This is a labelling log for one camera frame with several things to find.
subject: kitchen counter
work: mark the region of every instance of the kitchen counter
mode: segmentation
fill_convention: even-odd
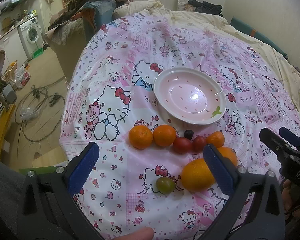
[[[38,14],[32,15],[31,17],[28,17],[27,19],[24,19],[24,20],[20,21],[17,25],[15,25],[12,29],[8,30],[5,34],[0,35],[0,40],[1,40],[5,35],[7,35],[9,32],[11,32],[12,30],[14,30],[15,28],[18,28],[21,24],[25,23],[26,21],[28,21],[28,20],[30,20],[30,19],[36,17],[36,16],[38,16]]]

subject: pink bowl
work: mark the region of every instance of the pink bowl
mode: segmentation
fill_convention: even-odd
[[[226,97],[220,86],[192,68],[161,72],[154,83],[154,94],[171,115],[191,124],[211,124],[226,111]]]

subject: washing machine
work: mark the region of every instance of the washing machine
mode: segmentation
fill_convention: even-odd
[[[42,29],[38,18],[33,17],[21,24],[18,27],[18,33],[27,58],[31,60],[34,52],[43,47]]]

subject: tangerine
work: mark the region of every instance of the tangerine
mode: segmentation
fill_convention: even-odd
[[[153,131],[153,139],[155,143],[162,147],[171,145],[177,137],[176,130],[167,124],[159,125]]]
[[[231,149],[229,147],[220,147],[218,148],[218,151],[221,153],[223,157],[226,157],[229,160],[231,160],[234,166],[238,165],[238,159],[234,149]]]
[[[145,149],[153,140],[151,130],[145,125],[136,125],[129,131],[129,141],[137,149]]]
[[[215,179],[204,159],[196,159],[184,166],[181,172],[181,183],[190,192],[207,189]]]
[[[225,143],[225,136],[220,131],[215,131],[207,137],[207,143],[212,143],[216,148],[222,147]]]

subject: screw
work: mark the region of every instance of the screw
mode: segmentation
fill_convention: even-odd
[[[29,176],[29,177],[32,177],[33,175],[34,175],[34,171],[29,171],[29,172],[28,172],[28,176]]]
[[[238,171],[239,171],[239,173],[242,173],[242,174],[247,172],[247,170],[244,167],[239,167]]]
[[[274,176],[275,176],[275,173],[274,173],[273,171],[268,171],[268,175],[269,175],[270,177],[274,177]]]
[[[57,173],[63,173],[65,171],[65,168],[64,167],[58,167],[57,169],[56,169],[56,172]]]

